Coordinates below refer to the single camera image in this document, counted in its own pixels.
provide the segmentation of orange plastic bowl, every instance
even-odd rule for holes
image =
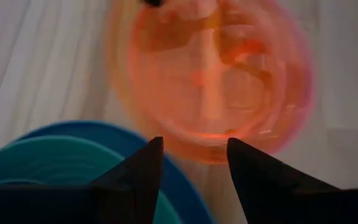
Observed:
[[[230,137],[275,152],[310,110],[310,60],[293,22],[271,0],[239,2],[144,7],[136,20],[127,60],[135,99],[187,146],[173,153],[225,162]]]

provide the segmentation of black object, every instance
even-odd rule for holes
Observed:
[[[147,4],[154,6],[154,7],[160,7],[162,5],[163,0],[143,0],[143,2],[146,2]]]
[[[227,159],[250,224],[358,223],[358,190],[340,190],[234,138]]]
[[[157,137],[89,185],[0,185],[0,223],[151,224],[162,159]]]

